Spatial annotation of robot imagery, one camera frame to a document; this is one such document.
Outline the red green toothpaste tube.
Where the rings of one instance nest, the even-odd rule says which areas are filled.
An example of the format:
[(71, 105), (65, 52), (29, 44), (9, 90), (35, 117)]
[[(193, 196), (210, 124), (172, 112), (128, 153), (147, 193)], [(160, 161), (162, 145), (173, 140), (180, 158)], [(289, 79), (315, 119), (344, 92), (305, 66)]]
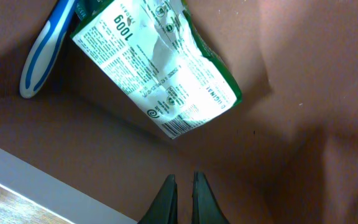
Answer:
[(79, 0), (76, 5), (76, 15), (82, 21), (92, 16), (103, 4), (104, 0)]

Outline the white green soap packet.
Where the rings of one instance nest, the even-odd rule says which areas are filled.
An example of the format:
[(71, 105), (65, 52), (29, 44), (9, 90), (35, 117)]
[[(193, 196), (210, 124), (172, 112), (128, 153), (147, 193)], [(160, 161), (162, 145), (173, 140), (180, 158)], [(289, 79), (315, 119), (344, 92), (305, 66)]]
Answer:
[(71, 38), (172, 139), (241, 101), (239, 85), (200, 37), (185, 1), (105, 1)]

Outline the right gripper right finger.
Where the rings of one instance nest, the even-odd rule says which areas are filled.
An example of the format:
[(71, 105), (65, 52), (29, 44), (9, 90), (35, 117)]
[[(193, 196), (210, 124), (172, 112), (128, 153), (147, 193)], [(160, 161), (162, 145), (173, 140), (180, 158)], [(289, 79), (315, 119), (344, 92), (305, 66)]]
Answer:
[(194, 173), (192, 199), (192, 224), (229, 224), (203, 172)]

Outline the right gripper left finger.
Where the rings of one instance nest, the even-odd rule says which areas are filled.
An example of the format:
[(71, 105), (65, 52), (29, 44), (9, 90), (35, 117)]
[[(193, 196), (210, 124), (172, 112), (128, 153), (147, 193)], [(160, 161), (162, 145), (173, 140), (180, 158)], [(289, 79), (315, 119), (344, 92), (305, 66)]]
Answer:
[(175, 175), (165, 179), (158, 194), (138, 224), (177, 224), (178, 195)]

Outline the blue white toothbrush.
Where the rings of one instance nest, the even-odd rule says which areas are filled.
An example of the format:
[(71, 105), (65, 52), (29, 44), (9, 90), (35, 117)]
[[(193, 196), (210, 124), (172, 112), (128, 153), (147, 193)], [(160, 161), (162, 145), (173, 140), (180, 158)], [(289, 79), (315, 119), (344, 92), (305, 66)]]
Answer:
[(36, 38), (19, 84), (23, 98), (32, 98), (46, 82), (58, 57), (78, 0), (59, 0)]

